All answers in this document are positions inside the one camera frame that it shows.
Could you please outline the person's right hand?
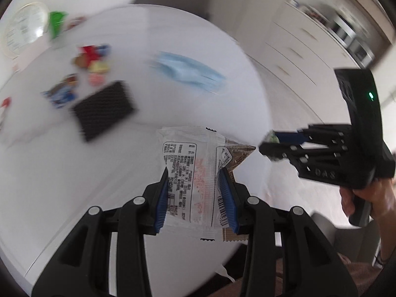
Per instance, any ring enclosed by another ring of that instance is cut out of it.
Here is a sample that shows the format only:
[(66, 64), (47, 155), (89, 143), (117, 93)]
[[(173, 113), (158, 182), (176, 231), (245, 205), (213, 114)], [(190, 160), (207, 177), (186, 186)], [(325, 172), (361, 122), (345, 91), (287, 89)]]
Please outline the person's right hand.
[(376, 179), (363, 190), (351, 190), (340, 187), (341, 204), (344, 214), (349, 217), (355, 213), (355, 198), (361, 198), (370, 204), (371, 217), (376, 221), (395, 215), (395, 190), (391, 178)]

